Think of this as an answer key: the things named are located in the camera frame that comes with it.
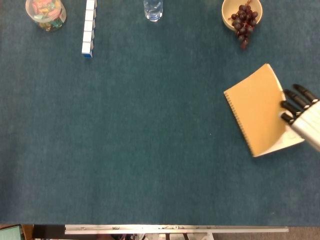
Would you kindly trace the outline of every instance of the spiral binding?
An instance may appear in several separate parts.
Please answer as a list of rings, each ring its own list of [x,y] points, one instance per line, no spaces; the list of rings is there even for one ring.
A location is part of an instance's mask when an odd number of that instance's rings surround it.
[[[228,93],[225,92],[224,95],[225,95],[225,98],[226,98],[226,100],[228,101],[228,103],[229,103],[229,105],[230,105],[230,107],[231,107],[231,110],[232,110],[232,112],[233,112],[233,115],[234,115],[234,117],[235,117],[235,119],[236,119],[236,121],[237,121],[240,129],[241,129],[241,132],[242,132],[242,134],[243,134],[243,136],[244,136],[244,139],[245,139],[246,143],[248,144],[248,147],[249,147],[251,153],[254,154],[253,148],[251,147],[250,142],[249,142],[249,138],[248,138],[248,136],[247,136],[247,134],[246,134],[246,132],[245,132],[245,129],[244,129],[243,125],[241,124],[240,118],[239,118],[238,115],[237,115],[236,109],[234,108],[234,105],[232,104],[231,99],[229,98]]]

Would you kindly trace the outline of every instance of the white block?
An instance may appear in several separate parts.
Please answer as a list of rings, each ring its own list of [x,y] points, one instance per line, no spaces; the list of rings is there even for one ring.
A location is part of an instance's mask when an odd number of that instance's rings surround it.
[[[94,49],[94,42],[83,42],[82,43],[82,54],[89,54]]]
[[[83,42],[90,43],[95,38],[95,31],[84,31],[83,32]]]
[[[86,10],[95,10],[97,7],[97,0],[86,0]]]
[[[84,20],[93,21],[96,18],[96,10],[85,10]]]
[[[84,21],[84,31],[90,32],[94,30],[96,27],[96,21]]]

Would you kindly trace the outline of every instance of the table surface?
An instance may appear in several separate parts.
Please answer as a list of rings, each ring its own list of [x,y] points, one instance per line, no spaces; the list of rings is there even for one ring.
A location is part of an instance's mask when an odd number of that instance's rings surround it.
[[[263,0],[242,50],[221,0],[85,1],[47,33],[0,0],[0,222],[320,226],[320,154],[253,158],[223,91],[264,63],[320,96],[320,2]]]

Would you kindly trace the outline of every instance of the water bottle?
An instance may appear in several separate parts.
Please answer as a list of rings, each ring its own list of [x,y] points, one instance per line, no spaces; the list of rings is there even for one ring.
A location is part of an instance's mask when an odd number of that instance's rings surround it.
[[[143,0],[144,15],[152,22],[158,21],[162,17],[164,0]]]

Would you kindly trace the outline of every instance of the grapes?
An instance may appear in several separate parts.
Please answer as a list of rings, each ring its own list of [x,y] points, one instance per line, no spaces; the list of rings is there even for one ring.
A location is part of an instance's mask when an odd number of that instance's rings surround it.
[[[240,5],[237,13],[232,14],[229,18],[232,19],[235,35],[241,42],[242,49],[245,49],[249,44],[249,36],[257,25],[258,12],[252,11],[250,2],[251,0],[247,0],[245,5]]]

